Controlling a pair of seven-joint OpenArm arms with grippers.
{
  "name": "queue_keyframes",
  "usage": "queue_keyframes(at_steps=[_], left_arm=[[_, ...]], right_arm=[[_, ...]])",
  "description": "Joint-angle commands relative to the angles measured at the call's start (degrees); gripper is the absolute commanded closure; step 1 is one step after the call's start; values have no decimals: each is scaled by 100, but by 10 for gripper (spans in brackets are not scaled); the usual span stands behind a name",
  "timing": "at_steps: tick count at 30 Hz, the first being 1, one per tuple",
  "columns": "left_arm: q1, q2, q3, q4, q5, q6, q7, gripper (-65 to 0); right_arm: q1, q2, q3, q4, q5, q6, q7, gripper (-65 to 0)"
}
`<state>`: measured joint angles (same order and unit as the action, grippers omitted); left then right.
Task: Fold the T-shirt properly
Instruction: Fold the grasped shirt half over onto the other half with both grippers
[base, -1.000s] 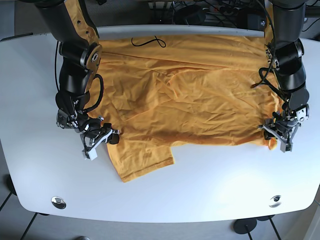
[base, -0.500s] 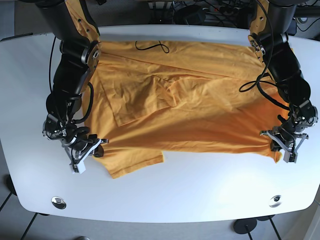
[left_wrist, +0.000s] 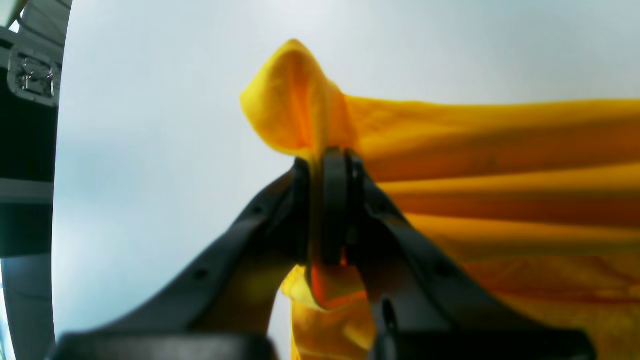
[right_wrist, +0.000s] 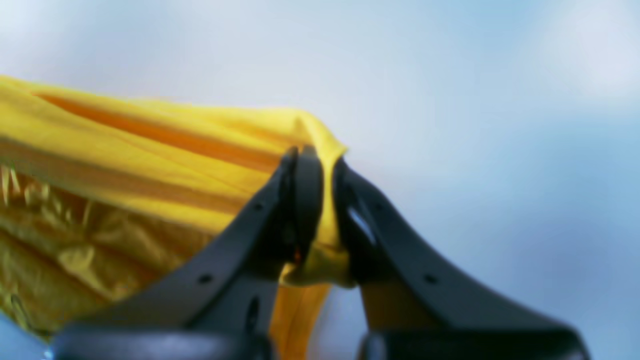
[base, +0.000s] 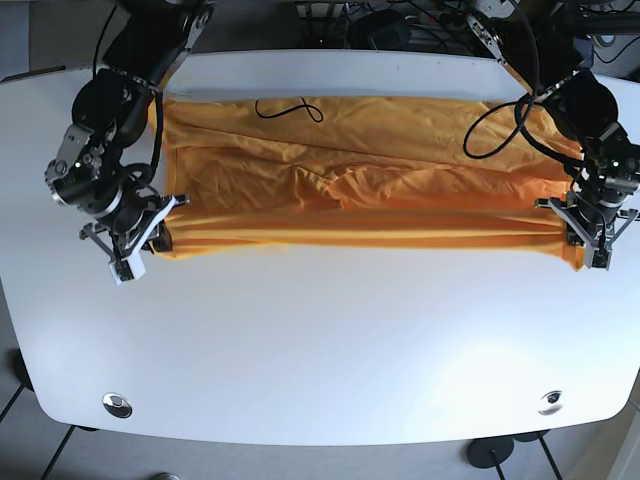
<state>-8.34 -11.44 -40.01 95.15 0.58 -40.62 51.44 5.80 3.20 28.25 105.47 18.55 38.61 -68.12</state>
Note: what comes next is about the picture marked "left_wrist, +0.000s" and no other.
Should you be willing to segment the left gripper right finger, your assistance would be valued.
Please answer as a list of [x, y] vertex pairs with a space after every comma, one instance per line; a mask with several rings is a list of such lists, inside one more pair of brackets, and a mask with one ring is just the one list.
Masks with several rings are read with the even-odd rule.
[[354, 268], [377, 331], [371, 360], [594, 360], [581, 330], [543, 325], [480, 287], [409, 223], [352, 150], [322, 156], [321, 258]]

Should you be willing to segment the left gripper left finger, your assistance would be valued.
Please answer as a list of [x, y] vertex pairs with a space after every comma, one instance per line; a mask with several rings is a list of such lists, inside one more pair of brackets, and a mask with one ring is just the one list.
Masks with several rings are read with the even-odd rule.
[[51, 360], [276, 360], [275, 297], [307, 256], [310, 170], [292, 168], [169, 285], [96, 330], [66, 333]]

